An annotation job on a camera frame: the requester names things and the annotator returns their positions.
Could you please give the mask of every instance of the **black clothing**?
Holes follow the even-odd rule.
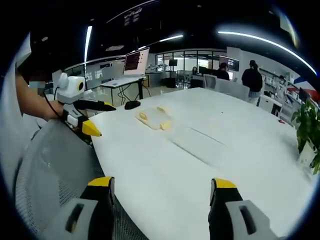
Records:
[[[218,69],[216,71],[216,77],[218,79],[225,79],[225,80],[229,80],[230,81],[229,74],[226,71],[223,71],[223,70],[219,70]]]
[[[251,92],[260,92],[262,88],[262,76],[256,69],[246,69],[242,75],[242,84],[250,88]]]

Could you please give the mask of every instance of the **person in black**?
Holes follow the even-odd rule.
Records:
[[[194,66],[193,68],[192,68],[192,75],[197,75],[197,67],[196,66]]]
[[[242,75],[242,84],[250,88],[248,102],[257,105],[258,99],[261,95],[262,76],[258,72],[258,65],[255,60],[251,60],[250,68],[246,69]]]
[[[216,71],[216,77],[218,79],[225,79],[230,81],[228,74],[228,65],[225,62],[220,63],[219,69]]]

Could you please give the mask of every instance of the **robotic arm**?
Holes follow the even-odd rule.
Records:
[[[57,100],[64,104],[62,119],[72,126],[78,127],[86,135],[100,137],[101,132],[79,110],[114,111],[116,108],[103,101],[80,100],[85,92],[85,78],[82,76],[68,76],[66,73],[62,73],[57,87]]]

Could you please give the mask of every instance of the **monitor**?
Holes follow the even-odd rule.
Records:
[[[309,93],[307,93],[306,90],[304,90],[303,88],[300,87],[299,89],[299,98],[301,99],[302,102],[306,102],[307,100],[310,99],[310,95]]]
[[[228,65],[229,70],[233,70],[238,72],[239,71],[239,60],[226,57],[226,56],[219,56],[219,65],[221,63],[226,63]]]
[[[146,73],[149,48],[134,51],[125,56],[123,75],[141,76]]]
[[[228,71],[227,73],[229,74],[230,80],[234,79],[234,73],[232,71]]]
[[[199,74],[209,74],[216,76],[218,73],[218,70],[215,69],[209,69],[204,66],[199,66]]]
[[[169,60],[169,67],[174,67],[178,65],[178,59],[170,59]]]

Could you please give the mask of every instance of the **black ceiling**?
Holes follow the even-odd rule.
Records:
[[[307,79],[311,78],[311,82],[314,81],[312,80],[314,74],[303,63],[289,54],[284,54],[284,51],[277,47],[258,40],[217,34],[217,30],[222,26],[233,26],[236,30],[246,26],[250,31],[268,36],[267,39],[276,39],[278,43],[282,43],[306,59],[314,68],[319,69],[319,63],[316,62],[319,52],[315,52],[314,49],[311,51],[310,48],[314,44],[310,42],[312,38],[304,38],[308,34],[301,36],[300,48],[296,49],[290,34],[280,28],[279,17],[272,14],[275,12],[274,3],[154,0],[141,6],[136,22],[132,21],[131,16],[131,22],[125,26],[125,16],[137,11],[138,8],[108,22],[123,11],[143,2],[145,1],[91,0],[87,3],[59,1],[55,4],[34,6],[36,13],[29,22],[32,54],[24,64],[24,70],[30,75],[39,72],[51,74],[58,69],[82,63],[87,27],[91,25],[93,27],[88,61],[126,54],[152,43],[155,43],[150,46],[152,53],[187,48],[225,49],[226,46],[234,46],[274,59]],[[289,12],[290,17],[295,14],[292,9],[285,12]],[[296,25],[300,34],[307,33],[306,30],[302,30],[302,24]],[[184,38],[158,42],[176,34],[183,34]],[[44,37],[48,37],[48,40],[42,41]],[[108,47],[117,45],[124,45],[124,48],[106,51]]]

